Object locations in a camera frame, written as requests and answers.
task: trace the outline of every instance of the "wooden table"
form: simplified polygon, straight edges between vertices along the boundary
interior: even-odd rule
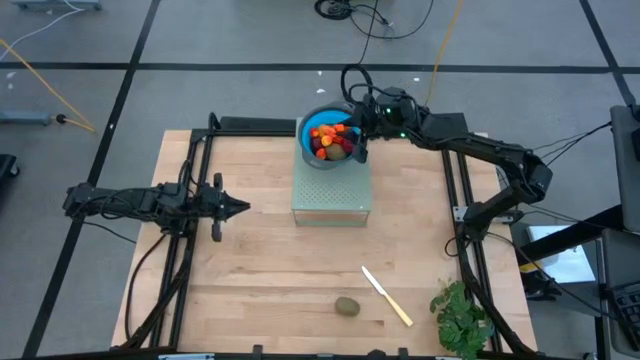
[[[189,135],[165,133],[153,184],[176,181]],[[402,140],[371,143],[374,202],[368,226],[296,227],[291,214],[294,141],[214,139],[208,181],[221,172],[225,190],[249,201],[251,210],[223,225],[221,243],[210,238],[211,220],[200,221],[178,350],[246,353],[262,344],[265,353],[366,354],[380,349],[395,354],[407,347],[412,355],[445,354],[429,302],[440,290],[438,279],[457,279],[459,271],[457,259],[443,250],[453,227],[440,152]],[[476,200],[499,191],[493,165],[468,159],[468,166]],[[504,225],[491,231],[509,236]],[[132,270],[158,237],[155,224],[142,225]],[[165,240],[138,274],[132,331],[157,300],[168,244]],[[535,349],[513,249],[491,237],[484,249],[494,303],[524,343]],[[411,328],[375,292],[361,265],[411,316]],[[339,296],[356,299],[360,315],[336,314]],[[124,304],[114,345],[125,340]],[[170,305],[161,344],[168,342],[172,314]]]

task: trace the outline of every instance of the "gray pot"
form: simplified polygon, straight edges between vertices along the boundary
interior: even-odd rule
[[[302,149],[302,159],[309,166],[320,169],[330,170],[337,166],[343,165],[353,160],[349,155],[346,159],[340,161],[326,161],[318,159],[311,151],[311,128],[322,124],[332,125],[342,122],[353,114],[355,106],[346,101],[334,101],[329,105],[325,105],[314,109],[308,113],[298,125],[297,137]]]

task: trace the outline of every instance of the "chair wheel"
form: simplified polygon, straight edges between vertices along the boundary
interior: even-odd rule
[[[14,178],[14,177],[17,177],[18,175],[20,175],[20,168],[14,164],[11,170],[9,171],[9,177]]]

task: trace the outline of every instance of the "knife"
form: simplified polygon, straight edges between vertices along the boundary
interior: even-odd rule
[[[389,302],[393,310],[395,310],[398,316],[400,316],[400,319],[404,321],[405,325],[407,325],[408,327],[413,325],[413,321],[411,320],[411,318],[409,318],[409,315],[407,315],[407,313],[405,313],[404,310],[400,308],[400,305],[398,305],[398,303],[395,302],[395,300],[393,300],[391,296],[389,296],[389,294],[387,294],[387,292],[382,288],[380,283],[378,283],[378,281],[373,277],[373,275],[371,275],[369,270],[367,270],[367,268],[363,266],[362,272],[364,273],[364,276],[366,276],[367,280],[369,280],[371,285],[373,285],[373,287],[376,289],[376,291],[378,291],[380,295],[384,296],[387,299],[387,301]]]

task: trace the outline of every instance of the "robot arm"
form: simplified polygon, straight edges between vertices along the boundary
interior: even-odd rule
[[[532,204],[544,199],[552,178],[551,170],[520,145],[485,138],[470,133],[462,114],[432,114],[428,108],[417,105],[415,99],[398,88],[380,90],[377,99],[366,94],[345,124],[361,129],[353,150],[356,161],[367,159],[367,141],[377,138],[406,137],[415,146],[426,150],[451,150],[501,167],[508,186],[486,202],[470,205],[458,223],[458,234],[463,242],[482,240],[491,221],[520,203]],[[462,280],[492,319],[497,331],[514,353],[533,354],[510,328],[491,299],[485,294],[473,274],[468,260],[460,259]]]
[[[220,221],[250,208],[222,191],[222,175],[214,175],[214,185],[205,183],[193,196],[187,185],[165,183],[151,188],[102,189],[80,184],[67,190],[65,215],[77,219],[101,214],[108,219],[130,218],[153,221],[161,232],[182,235],[190,219],[213,219],[211,237],[221,241]]]

